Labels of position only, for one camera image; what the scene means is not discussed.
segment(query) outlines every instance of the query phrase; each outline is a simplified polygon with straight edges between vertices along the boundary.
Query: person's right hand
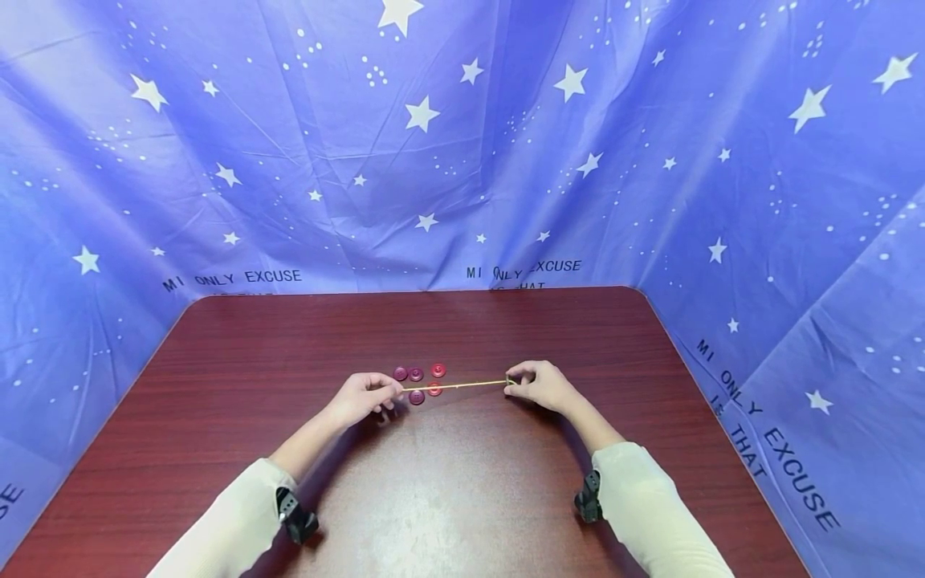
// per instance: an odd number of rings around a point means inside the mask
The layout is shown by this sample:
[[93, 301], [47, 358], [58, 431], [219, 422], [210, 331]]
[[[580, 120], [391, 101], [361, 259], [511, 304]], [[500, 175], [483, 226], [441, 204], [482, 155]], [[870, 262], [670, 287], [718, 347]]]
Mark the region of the person's right hand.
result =
[[518, 363], [508, 370], [507, 375], [520, 383], [506, 386], [505, 395], [533, 401], [547, 410], [566, 413], [581, 399], [581, 394], [550, 362]]

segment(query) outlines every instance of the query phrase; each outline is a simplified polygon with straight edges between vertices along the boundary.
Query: hand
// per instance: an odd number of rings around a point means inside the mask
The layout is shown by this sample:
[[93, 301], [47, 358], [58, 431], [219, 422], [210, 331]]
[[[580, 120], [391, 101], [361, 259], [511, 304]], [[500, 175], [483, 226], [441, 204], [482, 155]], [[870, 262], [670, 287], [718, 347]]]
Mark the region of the hand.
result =
[[383, 406], [395, 408], [392, 400], [401, 399], [401, 384], [388, 375], [353, 374], [324, 409], [338, 427], [346, 429]]
[[505, 395], [531, 400], [547, 410], [567, 413], [581, 399], [581, 394], [550, 362], [523, 362], [509, 369], [507, 375], [520, 383], [506, 386]]

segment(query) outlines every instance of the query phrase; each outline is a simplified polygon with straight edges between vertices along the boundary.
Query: dark red table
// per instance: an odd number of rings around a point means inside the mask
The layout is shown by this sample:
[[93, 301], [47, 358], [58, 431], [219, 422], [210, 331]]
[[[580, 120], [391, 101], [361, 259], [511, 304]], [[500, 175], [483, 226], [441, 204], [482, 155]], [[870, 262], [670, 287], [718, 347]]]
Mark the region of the dark red table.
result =
[[[445, 383], [549, 358], [648, 447], [736, 576], [801, 563], [645, 298], [626, 288], [221, 297], [179, 321], [9, 562], [9, 576], [140, 576], [251, 461], [355, 371]], [[588, 457], [548, 412], [471, 387], [345, 436], [302, 488], [324, 528], [251, 575], [637, 576], [572, 509]]]

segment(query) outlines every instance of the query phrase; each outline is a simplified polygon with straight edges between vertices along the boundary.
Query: person's left hand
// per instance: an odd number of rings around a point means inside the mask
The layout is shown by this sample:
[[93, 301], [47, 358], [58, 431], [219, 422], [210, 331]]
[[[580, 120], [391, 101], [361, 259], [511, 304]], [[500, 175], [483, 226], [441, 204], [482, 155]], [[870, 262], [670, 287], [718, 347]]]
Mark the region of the person's left hand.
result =
[[339, 427], [344, 429], [356, 424], [371, 412], [379, 413], [382, 408], [395, 408], [392, 402], [401, 399], [401, 384], [384, 374], [353, 374], [326, 406]]

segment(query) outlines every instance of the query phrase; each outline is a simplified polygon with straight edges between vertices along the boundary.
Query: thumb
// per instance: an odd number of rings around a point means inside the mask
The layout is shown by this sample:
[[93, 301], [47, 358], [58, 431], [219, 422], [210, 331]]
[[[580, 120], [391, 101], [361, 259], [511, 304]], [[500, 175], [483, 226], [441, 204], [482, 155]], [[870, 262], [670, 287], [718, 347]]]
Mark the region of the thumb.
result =
[[390, 385], [385, 387], [380, 387], [379, 389], [371, 389], [369, 391], [369, 397], [373, 400], [373, 403], [379, 405], [385, 403], [387, 400], [391, 400], [401, 393], [400, 385]]
[[528, 384], [511, 384], [504, 387], [504, 395], [514, 396], [515, 398], [528, 398], [527, 388]]

